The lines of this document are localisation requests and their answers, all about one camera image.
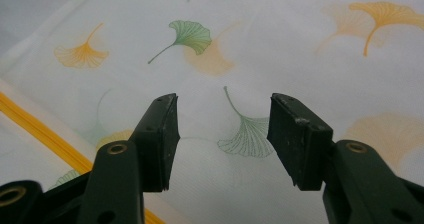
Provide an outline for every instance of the yellow border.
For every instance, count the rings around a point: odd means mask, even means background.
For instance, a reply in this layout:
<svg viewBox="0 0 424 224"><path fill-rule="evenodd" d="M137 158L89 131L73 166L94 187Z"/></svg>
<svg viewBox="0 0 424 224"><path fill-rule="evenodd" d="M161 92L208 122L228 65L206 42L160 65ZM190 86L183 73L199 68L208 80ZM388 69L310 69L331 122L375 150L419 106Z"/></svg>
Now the yellow border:
<svg viewBox="0 0 424 224"><path fill-rule="evenodd" d="M44 125L37 118L16 105L2 92L0 92L0 111L32 136L37 138L41 143L62 158L80 174L89 172L93 168L93 164L86 157L75 150L75 148L50 130L50 128ZM145 208L144 210L145 221L147 224L165 223L148 209Z"/></svg>

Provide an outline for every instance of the yellow line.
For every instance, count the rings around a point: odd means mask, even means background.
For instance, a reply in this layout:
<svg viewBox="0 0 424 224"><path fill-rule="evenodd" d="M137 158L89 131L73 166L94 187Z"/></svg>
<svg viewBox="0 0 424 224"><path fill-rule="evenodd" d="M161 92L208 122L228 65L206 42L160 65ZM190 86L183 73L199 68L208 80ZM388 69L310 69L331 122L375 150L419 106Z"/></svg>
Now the yellow line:
<svg viewBox="0 0 424 224"><path fill-rule="evenodd" d="M80 174L89 172L93 168L93 164L85 156L75 150L75 148L37 118L16 105L2 92L0 92L0 111L37 138ZM145 220L147 224L165 223L148 209L145 209Z"/></svg>

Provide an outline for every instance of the yellow ginkgo leaf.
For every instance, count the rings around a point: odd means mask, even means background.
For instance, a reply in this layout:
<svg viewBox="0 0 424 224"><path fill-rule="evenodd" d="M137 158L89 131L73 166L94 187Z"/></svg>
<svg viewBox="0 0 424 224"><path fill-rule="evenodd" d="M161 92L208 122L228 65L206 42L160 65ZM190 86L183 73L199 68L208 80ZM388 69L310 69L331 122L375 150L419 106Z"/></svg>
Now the yellow ginkgo leaf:
<svg viewBox="0 0 424 224"><path fill-rule="evenodd" d="M213 39L210 46L206 48L202 55L196 55L191 48L184 47L184 57L187 62L193 65L197 71L215 76L221 75L233 68L234 63L226 60L221 53L219 39L234 26L228 27Z"/></svg>
<svg viewBox="0 0 424 224"><path fill-rule="evenodd" d="M415 13L408 6L401 6L390 2L352 3L351 10L362 10L368 13L375 21L374 28L368 35L364 48L364 56L368 54L368 44L378 28L391 24L407 24L418 26L424 30L424 15Z"/></svg>
<svg viewBox="0 0 424 224"><path fill-rule="evenodd" d="M374 26L373 19L368 14L349 10L347 5L333 4L325 7L322 11L333 18L337 30L321 42L316 53L337 36L347 35L366 39ZM374 35L371 39L371 42L378 47L384 44L387 36L386 32L381 32L380 34L378 36Z"/></svg>
<svg viewBox="0 0 424 224"><path fill-rule="evenodd" d="M93 49L89 41L94 32L102 26L103 23L98 25L88 36L87 40L80 46L75 48L64 48L62 46L56 47L54 55L57 60L66 67L75 68L95 68L102 64L103 60L109 55L109 52L97 51Z"/></svg>
<svg viewBox="0 0 424 224"><path fill-rule="evenodd" d="M114 141L122 141L122 140L126 141L130 138L132 133L133 133L133 130L123 130L120 132L115 132L110 136L100 139L100 141L96 145L96 148L97 150L99 150L102 146Z"/></svg>
<svg viewBox="0 0 424 224"><path fill-rule="evenodd" d="M405 154L424 146L424 122L399 114L383 113L359 119L347 130L343 139L372 146L386 162L398 169Z"/></svg>

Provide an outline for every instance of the yellow stripe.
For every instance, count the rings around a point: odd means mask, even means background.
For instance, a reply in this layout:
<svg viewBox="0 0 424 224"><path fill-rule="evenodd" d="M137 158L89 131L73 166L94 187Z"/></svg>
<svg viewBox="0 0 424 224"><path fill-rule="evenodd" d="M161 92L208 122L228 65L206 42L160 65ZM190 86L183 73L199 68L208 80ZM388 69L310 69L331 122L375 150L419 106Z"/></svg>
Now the yellow stripe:
<svg viewBox="0 0 424 224"><path fill-rule="evenodd" d="M16 105L2 92L0 92L0 111L32 136L37 138L41 143L62 158L80 174L89 172L93 168L93 164L87 158L85 158L81 153L75 150L75 148L37 118ZM144 210L147 224L165 223L148 209Z"/></svg>

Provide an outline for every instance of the green leaf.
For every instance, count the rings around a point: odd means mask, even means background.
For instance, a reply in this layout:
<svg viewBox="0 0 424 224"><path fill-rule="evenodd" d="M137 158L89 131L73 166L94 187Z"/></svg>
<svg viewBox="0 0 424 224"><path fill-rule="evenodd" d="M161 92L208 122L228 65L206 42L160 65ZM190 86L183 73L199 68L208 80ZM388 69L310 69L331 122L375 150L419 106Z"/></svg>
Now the green leaf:
<svg viewBox="0 0 424 224"><path fill-rule="evenodd" d="M150 64L156 57L168 48L175 45L184 45L192 48L197 55L202 54L206 48L211 44L210 31L204 28L201 24L191 21L173 21L169 27L174 28L177 32L177 37L171 45L163 49L156 56L154 56L148 63Z"/></svg>
<svg viewBox="0 0 424 224"><path fill-rule="evenodd" d="M79 177L80 174L75 171L75 170L71 170L69 172L67 172L64 176L60 177L57 181L56 184L54 184L52 187L50 187L50 189L53 189L55 187L58 187L60 185L62 185L65 182L68 182L76 177Z"/></svg>
<svg viewBox="0 0 424 224"><path fill-rule="evenodd" d="M233 105L227 87L224 87L231 107L240 117L240 128L229 140L218 141L218 146L224 152L251 157L267 157L273 152L271 144L266 139L269 118L251 118L242 115Z"/></svg>

